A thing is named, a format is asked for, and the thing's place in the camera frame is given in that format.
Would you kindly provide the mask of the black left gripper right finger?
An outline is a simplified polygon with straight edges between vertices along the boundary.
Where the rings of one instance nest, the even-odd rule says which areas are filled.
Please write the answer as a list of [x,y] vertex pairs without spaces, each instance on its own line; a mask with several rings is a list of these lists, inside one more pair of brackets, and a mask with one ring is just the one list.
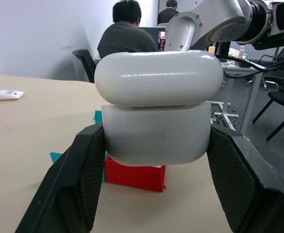
[[234,233],[284,233],[284,177],[244,135],[212,126],[213,184]]

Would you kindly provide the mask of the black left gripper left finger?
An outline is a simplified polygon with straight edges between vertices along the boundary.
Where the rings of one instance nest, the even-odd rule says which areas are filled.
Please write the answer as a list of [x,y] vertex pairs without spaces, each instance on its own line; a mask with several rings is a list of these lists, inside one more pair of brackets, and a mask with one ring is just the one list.
[[79,132],[50,167],[18,233],[89,233],[93,229],[105,162],[101,123]]

